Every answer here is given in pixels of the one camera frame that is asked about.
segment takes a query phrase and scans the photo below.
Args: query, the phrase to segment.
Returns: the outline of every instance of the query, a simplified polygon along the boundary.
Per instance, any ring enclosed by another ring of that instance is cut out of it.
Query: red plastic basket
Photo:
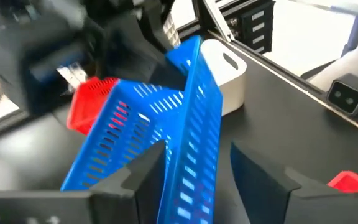
[[[342,171],[328,183],[328,186],[344,193],[358,192],[358,174]]]
[[[100,80],[93,77],[82,83],[74,93],[67,117],[67,128],[88,135],[111,88],[118,81],[117,78]]]

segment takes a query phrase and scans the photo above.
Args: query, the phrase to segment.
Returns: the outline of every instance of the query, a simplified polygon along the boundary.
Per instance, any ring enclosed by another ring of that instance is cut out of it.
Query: black table
[[[245,107],[222,123],[216,192],[216,223],[247,223],[234,185],[230,143],[330,181],[342,170],[358,173],[358,129],[267,70],[246,62]],[[84,137],[65,127],[68,105],[0,136],[0,189],[59,189]]]

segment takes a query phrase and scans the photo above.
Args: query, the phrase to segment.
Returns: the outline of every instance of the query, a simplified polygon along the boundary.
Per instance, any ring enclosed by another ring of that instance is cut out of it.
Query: blue plastic basket
[[[159,223],[212,223],[222,94],[200,54],[201,38],[166,56],[188,75],[184,92],[121,80],[61,190],[86,190],[154,142],[167,144]]]

